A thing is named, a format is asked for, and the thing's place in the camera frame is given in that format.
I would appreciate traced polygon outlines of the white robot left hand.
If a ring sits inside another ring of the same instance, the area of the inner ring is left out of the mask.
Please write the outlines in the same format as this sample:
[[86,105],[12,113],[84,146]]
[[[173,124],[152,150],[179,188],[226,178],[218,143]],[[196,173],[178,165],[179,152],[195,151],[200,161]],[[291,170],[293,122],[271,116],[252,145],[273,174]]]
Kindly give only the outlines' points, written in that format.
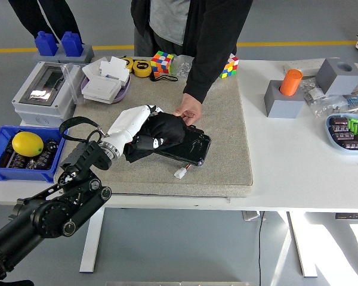
[[149,116],[157,115],[159,112],[162,112],[162,109],[156,105],[142,105],[122,111],[102,142],[109,143],[118,151],[122,151],[125,144],[130,143],[140,131]]

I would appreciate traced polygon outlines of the person's left hand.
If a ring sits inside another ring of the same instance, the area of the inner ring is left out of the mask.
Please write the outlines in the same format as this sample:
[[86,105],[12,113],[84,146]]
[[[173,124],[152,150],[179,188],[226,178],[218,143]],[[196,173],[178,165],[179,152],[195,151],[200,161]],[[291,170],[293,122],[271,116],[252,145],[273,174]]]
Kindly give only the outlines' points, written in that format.
[[202,104],[193,96],[184,93],[182,102],[173,115],[181,117],[187,126],[193,125],[202,117]]

